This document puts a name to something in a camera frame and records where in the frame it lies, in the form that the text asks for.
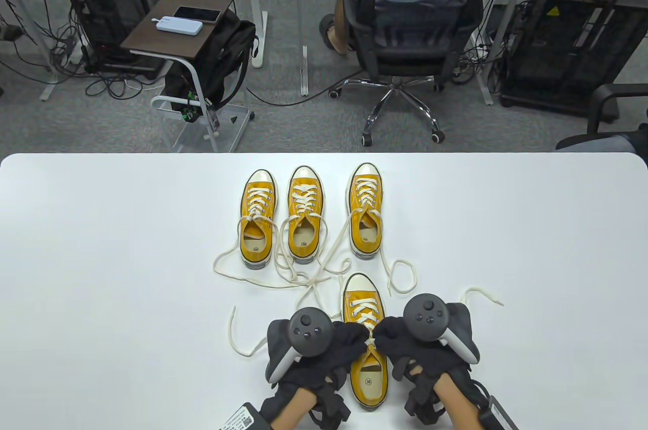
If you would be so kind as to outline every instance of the vr controller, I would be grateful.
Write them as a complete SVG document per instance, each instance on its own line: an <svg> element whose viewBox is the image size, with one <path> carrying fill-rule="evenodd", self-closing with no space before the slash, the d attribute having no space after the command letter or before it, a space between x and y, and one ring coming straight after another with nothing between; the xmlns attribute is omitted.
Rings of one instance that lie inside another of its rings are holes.
<svg viewBox="0 0 648 430"><path fill-rule="evenodd" d="M323 354L333 340L330 317L315 307L304 307L288 319L272 321L268 326L268 355L266 381L270 384L288 371L301 358Z"/></svg>
<svg viewBox="0 0 648 430"><path fill-rule="evenodd" d="M405 305L403 320L415 339L438 340L468 364L479 363L479 349L472 341L470 312L462 303L447 304L436 295L422 293Z"/></svg>

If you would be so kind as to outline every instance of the shoe insole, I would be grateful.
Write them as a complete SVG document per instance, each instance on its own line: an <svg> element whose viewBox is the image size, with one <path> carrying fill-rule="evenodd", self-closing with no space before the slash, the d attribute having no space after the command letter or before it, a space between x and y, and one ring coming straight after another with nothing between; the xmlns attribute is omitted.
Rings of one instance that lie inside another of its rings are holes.
<svg viewBox="0 0 648 430"><path fill-rule="evenodd" d="M378 238L378 225L366 213L360 219L360 237L367 243L375 243Z"/></svg>
<svg viewBox="0 0 648 430"><path fill-rule="evenodd" d="M266 235L253 221L243 229L243 245L250 251L261 251L266 247Z"/></svg>
<svg viewBox="0 0 648 430"><path fill-rule="evenodd" d="M367 357L360 371L360 391L368 400L382 397L382 367L373 354Z"/></svg>
<svg viewBox="0 0 648 430"><path fill-rule="evenodd" d="M306 247L313 242L315 238L315 226L308 219L303 219L295 229L295 245Z"/></svg>

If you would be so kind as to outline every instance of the chair base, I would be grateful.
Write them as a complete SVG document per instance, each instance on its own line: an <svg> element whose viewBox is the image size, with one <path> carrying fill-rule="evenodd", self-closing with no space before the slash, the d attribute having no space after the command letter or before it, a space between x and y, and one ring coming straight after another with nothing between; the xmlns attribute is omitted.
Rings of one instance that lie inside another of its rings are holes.
<svg viewBox="0 0 648 430"><path fill-rule="evenodd" d="M387 100L395 95L400 95L404 97L409 103L411 103L415 108L417 108L430 122L431 129L431 139L434 143L441 143L445 140L445 134L441 131L439 123L436 118L432 116L430 108L415 97L412 93L408 92L405 88L408 86L413 86L417 84L424 83L434 83L434 76L426 76L424 78L417 78L405 82L396 82L393 80L389 83L383 82L374 82L366 79L345 79L340 83L336 84L329 88L329 98L338 98L342 94L342 88L350 85L359 85L359 86L370 86L371 88L387 88L387 93L380 99L380 101L373 107L371 113L367 116L367 122L364 129L362 130L362 145L371 146L373 143L373 137L371 137L371 129L373 129L374 124L378 120L380 115L380 109L387 102ZM436 92L441 92L443 90L442 85L434 84L434 90Z"/></svg>

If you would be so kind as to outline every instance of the power bank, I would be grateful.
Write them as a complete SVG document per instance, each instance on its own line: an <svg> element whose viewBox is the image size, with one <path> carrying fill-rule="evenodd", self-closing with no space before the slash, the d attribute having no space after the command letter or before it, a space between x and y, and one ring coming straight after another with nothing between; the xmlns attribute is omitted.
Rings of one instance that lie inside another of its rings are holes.
<svg viewBox="0 0 648 430"><path fill-rule="evenodd" d="M164 16L161 19L152 19L155 27L164 32L175 34L196 35L202 29L202 22L199 20L181 19L178 17Z"/></svg>

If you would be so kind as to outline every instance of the black backpack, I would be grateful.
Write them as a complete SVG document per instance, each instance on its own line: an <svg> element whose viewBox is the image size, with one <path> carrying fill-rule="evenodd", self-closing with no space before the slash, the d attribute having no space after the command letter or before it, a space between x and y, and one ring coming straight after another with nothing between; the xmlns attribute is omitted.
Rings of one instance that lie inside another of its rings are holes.
<svg viewBox="0 0 648 430"><path fill-rule="evenodd" d="M228 9L224 12L224 17L218 23L208 43L205 44L197 57L190 61L196 68L208 109L216 111L222 108L240 90L248 71L250 54L253 57L257 55L257 49L254 48L255 39L258 40L257 28L254 23L239 19L234 12ZM241 67L241 72L234 90L227 98L223 98L225 77L235 72L239 67ZM182 113L185 121L193 123L202 116L199 106L192 106L188 103L189 100L197 101L196 88L191 73L178 62L174 62L167 72L165 90L162 94L187 98L187 104L171 104L174 111Z"/></svg>

